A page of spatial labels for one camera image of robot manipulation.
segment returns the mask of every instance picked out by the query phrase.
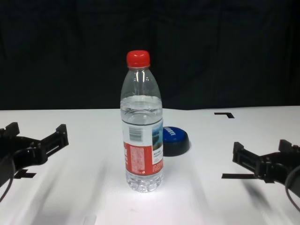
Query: water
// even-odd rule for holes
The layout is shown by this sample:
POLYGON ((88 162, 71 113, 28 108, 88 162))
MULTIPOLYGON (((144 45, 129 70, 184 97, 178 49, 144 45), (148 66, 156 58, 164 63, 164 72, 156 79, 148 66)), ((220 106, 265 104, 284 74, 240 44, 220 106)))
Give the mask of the water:
MULTIPOLYGON (((126 97, 121 100, 122 120, 136 125, 148 125, 162 119, 162 103, 158 97, 145 95, 126 97)), ((126 170, 128 185, 139 192, 149 192, 156 189, 162 182, 163 170, 149 176, 139 176, 126 170)))

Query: barcode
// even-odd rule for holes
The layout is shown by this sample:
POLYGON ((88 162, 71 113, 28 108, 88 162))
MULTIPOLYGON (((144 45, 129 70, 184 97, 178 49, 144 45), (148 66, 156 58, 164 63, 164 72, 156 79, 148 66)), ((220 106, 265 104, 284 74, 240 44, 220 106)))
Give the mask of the barcode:
POLYGON ((134 142, 143 141, 143 128, 129 127, 129 139, 134 142))

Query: plastic bottle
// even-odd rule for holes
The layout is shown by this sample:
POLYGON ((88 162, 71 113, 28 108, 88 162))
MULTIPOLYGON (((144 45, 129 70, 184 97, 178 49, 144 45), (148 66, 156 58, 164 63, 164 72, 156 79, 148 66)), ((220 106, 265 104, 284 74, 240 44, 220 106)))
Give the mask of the plastic bottle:
POLYGON ((147 51, 127 54, 129 71, 121 92, 121 117, 129 186, 139 192, 156 189, 163 178, 163 108, 158 85, 149 70, 147 51))

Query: white tabletop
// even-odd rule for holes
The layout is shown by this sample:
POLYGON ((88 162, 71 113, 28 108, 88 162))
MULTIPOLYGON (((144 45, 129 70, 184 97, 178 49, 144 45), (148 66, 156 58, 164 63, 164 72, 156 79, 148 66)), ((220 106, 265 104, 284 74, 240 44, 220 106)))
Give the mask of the white tabletop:
POLYGON ((192 147, 165 157, 162 186, 144 194, 125 180, 119 110, 0 112, 0 128, 14 121, 21 136, 35 139, 65 123, 70 145, 46 164, 28 167, 34 178, 14 179, 0 203, 1 225, 83 225, 95 217, 97 225, 299 224, 283 185, 221 176, 250 173, 232 162, 234 142, 258 155, 277 151, 280 139, 300 144, 300 107, 164 109, 164 126, 184 129, 192 147), (250 197, 247 185, 265 204, 250 197))

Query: bottle neck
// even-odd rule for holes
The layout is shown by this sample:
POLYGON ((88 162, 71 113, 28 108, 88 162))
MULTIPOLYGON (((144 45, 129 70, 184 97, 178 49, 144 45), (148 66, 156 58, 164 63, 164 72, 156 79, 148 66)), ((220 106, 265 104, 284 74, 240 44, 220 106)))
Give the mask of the bottle neck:
POLYGON ((147 67, 128 67, 128 69, 129 69, 130 71, 142 71, 142 70, 147 70, 147 69, 149 69, 149 66, 147 66, 147 67))

